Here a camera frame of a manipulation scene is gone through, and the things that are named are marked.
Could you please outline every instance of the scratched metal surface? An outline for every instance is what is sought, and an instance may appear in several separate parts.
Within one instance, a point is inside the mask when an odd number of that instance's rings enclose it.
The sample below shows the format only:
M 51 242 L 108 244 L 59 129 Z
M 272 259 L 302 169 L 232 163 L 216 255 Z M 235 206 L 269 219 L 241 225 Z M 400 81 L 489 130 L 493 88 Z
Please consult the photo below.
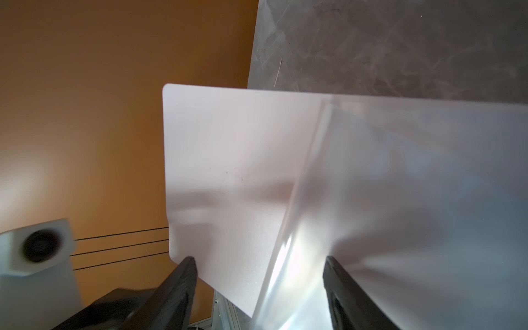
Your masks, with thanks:
M 522 0 L 260 0 L 248 88 L 527 102 L 527 18 Z

